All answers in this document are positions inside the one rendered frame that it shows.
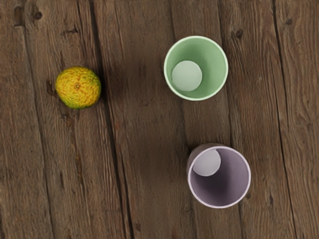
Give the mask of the yellow green citrus fruit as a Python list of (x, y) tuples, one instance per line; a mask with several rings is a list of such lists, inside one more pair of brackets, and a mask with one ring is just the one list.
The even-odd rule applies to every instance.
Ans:
[(67, 107), (81, 110), (98, 102), (101, 94), (101, 81), (91, 69), (73, 66), (58, 74), (55, 89)]

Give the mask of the green cup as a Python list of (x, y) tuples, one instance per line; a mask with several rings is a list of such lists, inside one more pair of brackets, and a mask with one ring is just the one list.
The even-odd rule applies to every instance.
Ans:
[(167, 52), (163, 73), (171, 91), (189, 101), (202, 101), (216, 95), (228, 75), (223, 49), (204, 36), (188, 36)]

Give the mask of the purple cup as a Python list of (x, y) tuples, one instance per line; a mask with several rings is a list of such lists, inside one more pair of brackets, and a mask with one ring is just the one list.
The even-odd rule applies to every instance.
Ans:
[(251, 183), (251, 170), (245, 157), (217, 143), (205, 143), (193, 149), (187, 159), (186, 174), (193, 196), (215, 209), (237, 204)]

